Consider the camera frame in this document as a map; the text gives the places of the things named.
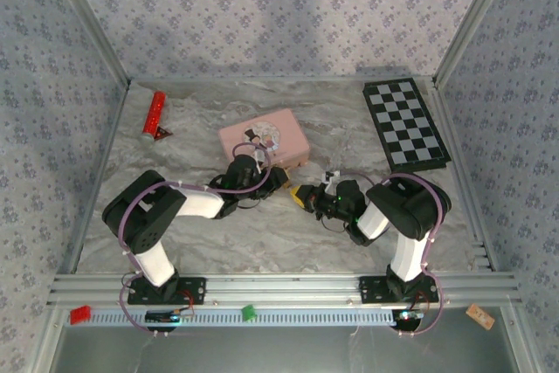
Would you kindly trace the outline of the orange paper tag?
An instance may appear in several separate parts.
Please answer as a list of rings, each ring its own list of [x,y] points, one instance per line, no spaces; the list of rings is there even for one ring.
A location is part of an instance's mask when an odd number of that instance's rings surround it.
[[[466,315],[487,331],[491,330],[495,323],[495,319],[487,311],[475,303],[471,304],[467,308]]]

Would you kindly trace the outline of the aluminium mounting rail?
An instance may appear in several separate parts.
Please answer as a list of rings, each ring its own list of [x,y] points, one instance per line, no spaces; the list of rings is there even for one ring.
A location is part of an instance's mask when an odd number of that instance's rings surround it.
[[[348,307],[362,305],[358,280],[363,274],[205,274],[205,307]],[[439,273],[439,303],[447,307],[518,305],[521,295],[512,273]],[[49,307],[117,306],[117,274],[60,274],[46,304]]]

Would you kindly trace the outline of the aluminium frame post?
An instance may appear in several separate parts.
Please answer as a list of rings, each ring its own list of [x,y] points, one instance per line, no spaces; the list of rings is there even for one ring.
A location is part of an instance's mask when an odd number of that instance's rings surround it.
[[[68,0],[77,14],[80,23],[99,55],[105,62],[109,72],[117,83],[125,90],[128,89],[130,78],[121,64],[115,49],[112,47],[106,33],[101,27],[100,20],[96,17],[88,0]]]
[[[433,84],[438,90],[442,89],[450,79],[492,3],[493,0],[472,0],[445,56],[433,75]]]

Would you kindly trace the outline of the grey metal lower shelf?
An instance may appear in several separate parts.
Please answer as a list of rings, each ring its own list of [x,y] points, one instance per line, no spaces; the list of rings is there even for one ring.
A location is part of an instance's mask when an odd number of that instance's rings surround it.
[[[69,328],[49,373],[519,373],[508,343],[469,327],[416,338],[389,328],[201,328],[154,338]]]

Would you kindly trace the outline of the pink tin box with couple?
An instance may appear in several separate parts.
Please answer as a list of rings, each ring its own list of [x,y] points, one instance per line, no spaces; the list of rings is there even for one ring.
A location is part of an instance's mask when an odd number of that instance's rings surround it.
[[[232,150],[243,142],[264,148],[271,164],[284,169],[304,166],[310,155],[310,145],[293,111],[280,109],[269,114],[221,128],[218,137],[229,162]]]

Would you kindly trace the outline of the small circuit board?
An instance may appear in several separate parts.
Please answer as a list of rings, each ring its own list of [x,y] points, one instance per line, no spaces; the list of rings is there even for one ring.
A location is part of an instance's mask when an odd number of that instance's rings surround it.
[[[424,313],[419,310],[393,310],[394,324],[391,326],[398,333],[414,334],[424,318]]]
[[[144,322],[150,332],[170,333],[176,330],[181,322],[191,319],[194,314],[194,312],[188,312],[185,308],[149,310],[144,315]]]

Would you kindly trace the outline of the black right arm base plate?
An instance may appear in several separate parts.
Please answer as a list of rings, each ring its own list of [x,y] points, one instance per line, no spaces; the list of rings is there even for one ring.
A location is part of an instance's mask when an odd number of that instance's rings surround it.
[[[399,280],[383,276],[361,276],[358,288],[363,304],[372,303],[405,303],[411,304],[418,295],[429,303],[439,302],[438,289],[434,279],[421,275],[403,286]]]

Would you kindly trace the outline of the red plastic tag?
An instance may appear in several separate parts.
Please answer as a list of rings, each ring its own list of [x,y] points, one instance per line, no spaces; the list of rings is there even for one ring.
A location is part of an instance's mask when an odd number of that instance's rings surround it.
[[[70,311],[70,324],[77,325],[83,322],[88,322],[92,318],[92,309],[88,305],[76,307]]]

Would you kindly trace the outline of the black and grey chessboard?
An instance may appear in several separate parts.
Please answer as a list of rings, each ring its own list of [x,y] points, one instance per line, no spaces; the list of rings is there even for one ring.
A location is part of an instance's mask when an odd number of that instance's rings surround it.
[[[443,169],[451,161],[413,78],[367,82],[362,93],[392,172]]]

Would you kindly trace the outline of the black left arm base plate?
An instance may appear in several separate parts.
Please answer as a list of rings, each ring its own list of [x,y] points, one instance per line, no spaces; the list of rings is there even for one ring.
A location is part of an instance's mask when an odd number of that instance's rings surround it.
[[[206,292],[206,278],[177,277],[161,287],[153,286],[145,278],[133,280],[127,303],[132,306],[202,305]]]

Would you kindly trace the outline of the red glitter tube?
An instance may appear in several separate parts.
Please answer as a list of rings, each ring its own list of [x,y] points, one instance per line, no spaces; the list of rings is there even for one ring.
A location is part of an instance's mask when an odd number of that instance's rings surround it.
[[[155,131],[158,127],[160,127],[160,119],[162,117],[165,100],[165,92],[154,92],[141,132],[141,140],[146,144],[156,142],[154,140]]]

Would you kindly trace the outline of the aluminium side rail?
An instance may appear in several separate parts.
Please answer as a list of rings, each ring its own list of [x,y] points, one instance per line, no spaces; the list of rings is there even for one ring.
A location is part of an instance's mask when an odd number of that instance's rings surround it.
[[[453,125],[449,107],[445,103],[444,95],[437,89],[434,82],[428,83],[427,87],[439,132],[452,159],[450,163],[452,178],[457,188],[459,203],[474,249],[473,268],[477,271],[497,272],[500,270],[499,263],[467,170],[466,160],[459,144],[458,133]]]
[[[93,174],[95,175],[95,178],[93,179],[92,189],[88,196],[88,200],[86,202],[84,210],[79,217],[79,222],[73,229],[68,245],[63,252],[63,259],[57,271],[57,274],[74,274],[77,270],[79,259],[86,239],[87,230],[93,217],[95,204],[99,196],[104,172],[107,166],[108,158],[110,156],[111,148],[114,144],[115,134],[119,125],[130,85],[131,80],[127,79],[124,87],[119,91],[118,100],[116,101],[114,109],[110,111],[107,133],[100,143],[100,158],[93,166]]]

